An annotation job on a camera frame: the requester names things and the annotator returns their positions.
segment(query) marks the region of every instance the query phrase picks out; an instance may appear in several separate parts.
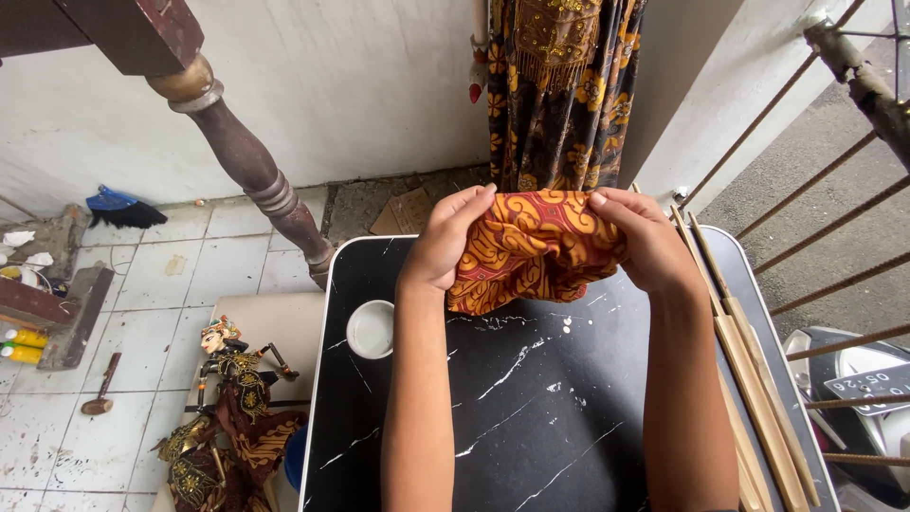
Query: wooden hammer handle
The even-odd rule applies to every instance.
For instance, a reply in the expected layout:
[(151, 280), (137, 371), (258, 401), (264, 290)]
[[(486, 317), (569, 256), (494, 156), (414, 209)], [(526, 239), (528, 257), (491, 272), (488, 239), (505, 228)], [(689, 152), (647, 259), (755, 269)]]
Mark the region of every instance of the wooden hammer handle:
[(104, 398), (107, 393), (107, 388), (111, 385), (111, 379), (114, 378), (114, 371), (116, 370), (117, 363), (120, 363), (120, 352), (114, 352), (111, 355), (111, 362), (107, 365), (107, 371), (105, 372), (105, 381), (101, 383), (101, 390), (98, 391), (98, 398)]

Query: wooden banister post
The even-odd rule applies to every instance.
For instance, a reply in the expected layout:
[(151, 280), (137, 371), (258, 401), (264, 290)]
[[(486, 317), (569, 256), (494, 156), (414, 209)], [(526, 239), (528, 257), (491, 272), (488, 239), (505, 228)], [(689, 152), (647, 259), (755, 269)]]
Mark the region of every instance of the wooden banister post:
[(146, 77), (172, 110), (187, 114), (202, 130), (218, 163), (271, 220), (279, 233), (303, 250), (309, 274), (323, 290), (335, 249), (319, 234), (306, 205), (290, 187), (271, 154), (222, 99), (224, 86), (202, 54), (185, 71)]

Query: cardboard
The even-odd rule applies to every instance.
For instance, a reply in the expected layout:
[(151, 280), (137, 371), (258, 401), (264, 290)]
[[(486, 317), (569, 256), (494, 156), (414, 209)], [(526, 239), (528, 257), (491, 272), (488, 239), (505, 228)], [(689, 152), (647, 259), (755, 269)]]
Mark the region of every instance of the cardboard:
[(369, 232), (374, 235), (420, 234), (432, 210), (433, 204), (427, 191), (418, 187), (389, 199)]

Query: blue broom head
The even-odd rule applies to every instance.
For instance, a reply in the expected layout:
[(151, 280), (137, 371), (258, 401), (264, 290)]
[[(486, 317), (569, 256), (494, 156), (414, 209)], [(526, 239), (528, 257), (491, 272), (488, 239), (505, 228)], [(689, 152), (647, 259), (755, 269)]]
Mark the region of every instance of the blue broom head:
[(137, 203), (136, 198), (114, 192), (104, 185), (98, 187), (98, 190), (101, 191), (97, 195), (86, 198), (86, 204), (92, 210), (122, 210)]

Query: concrete floor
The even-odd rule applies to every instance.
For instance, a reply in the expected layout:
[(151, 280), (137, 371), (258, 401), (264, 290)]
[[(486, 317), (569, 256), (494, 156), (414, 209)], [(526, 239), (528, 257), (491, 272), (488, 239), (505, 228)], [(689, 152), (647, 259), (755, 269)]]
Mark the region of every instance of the concrete floor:
[[(894, 46), (876, 40), (866, 57), (893, 80)], [(797, 189), (870, 131), (865, 117), (833, 83), (699, 216), (738, 233)], [(881, 140), (845, 163), (741, 240), (753, 265), (821, 229), (903, 176), (906, 170)], [(894, 258), (908, 249), (910, 192), (904, 190), (857, 220), (756, 276), (769, 310), (808, 292)], [(774, 318), (784, 340), (794, 329), (825, 325), (870, 333), (906, 323), (910, 312), (910, 265)], [(910, 346), (910, 336), (899, 342)]]

